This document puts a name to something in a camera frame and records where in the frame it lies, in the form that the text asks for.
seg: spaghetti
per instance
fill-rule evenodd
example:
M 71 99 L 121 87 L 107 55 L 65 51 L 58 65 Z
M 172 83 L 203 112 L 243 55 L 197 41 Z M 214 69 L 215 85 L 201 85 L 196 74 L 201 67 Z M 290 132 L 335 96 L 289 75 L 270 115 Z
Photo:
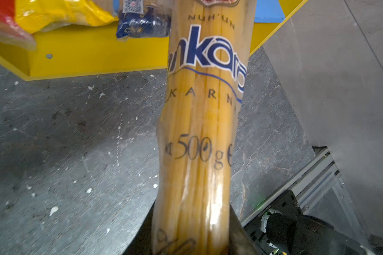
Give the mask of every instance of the spaghetti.
M 255 0 L 175 0 L 153 254 L 227 254 L 231 161 Z

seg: yellow shelf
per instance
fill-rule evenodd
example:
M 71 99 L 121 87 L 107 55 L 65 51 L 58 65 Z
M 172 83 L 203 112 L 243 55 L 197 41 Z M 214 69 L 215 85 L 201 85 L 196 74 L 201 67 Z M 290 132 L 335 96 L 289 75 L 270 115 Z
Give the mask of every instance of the yellow shelf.
M 282 23 L 256 23 L 253 54 L 307 0 L 279 0 L 286 19 Z M 116 39 L 117 23 L 103 27 L 71 25 L 36 33 L 36 51 L 0 43 L 0 64 L 24 80 L 51 79 L 167 67 L 168 38 Z

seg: plastic bag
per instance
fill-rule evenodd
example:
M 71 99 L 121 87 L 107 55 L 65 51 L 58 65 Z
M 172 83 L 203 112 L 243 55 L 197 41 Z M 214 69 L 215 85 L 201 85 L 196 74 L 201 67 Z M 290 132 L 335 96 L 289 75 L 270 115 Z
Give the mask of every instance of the plastic bag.
M 14 0 L 0 0 L 0 42 L 29 50 L 36 48 L 32 35 L 14 21 Z
M 169 36 L 172 7 L 173 0 L 121 0 L 116 37 Z
M 15 20 L 27 32 L 35 33 L 69 24 L 97 27 L 117 18 L 91 0 L 15 0 Z
M 157 136 L 153 254 L 228 254 L 230 182 L 256 0 L 176 0 Z
M 97 6 L 102 8 L 104 11 L 112 14 L 112 16 L 117 17 L 117 10 L 115 10 L 115 1 L 119 0 L 92 0 Z

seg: gray marble floor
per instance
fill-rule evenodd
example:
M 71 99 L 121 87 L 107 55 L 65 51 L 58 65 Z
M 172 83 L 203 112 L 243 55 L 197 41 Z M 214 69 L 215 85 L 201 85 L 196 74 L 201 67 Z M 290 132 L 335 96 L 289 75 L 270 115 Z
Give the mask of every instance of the gray marble floor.
M 0 255 L 120 254 L 155 199 L 165 70 L 23 82 L 0 67 Z M 233 157 L 242 218 L 314 156 L 268 57 Z
M 264 48 L 307 138 L 383 238 L 383 0 L 309 0 Z

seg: red package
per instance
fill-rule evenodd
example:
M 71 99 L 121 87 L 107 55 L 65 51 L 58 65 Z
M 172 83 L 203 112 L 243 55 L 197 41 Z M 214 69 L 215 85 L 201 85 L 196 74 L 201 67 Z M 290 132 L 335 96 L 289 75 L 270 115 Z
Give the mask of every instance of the red package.
M 14 0 L 0 0 L 0 42 L 33 50 L 36 42 L 14 21 Z

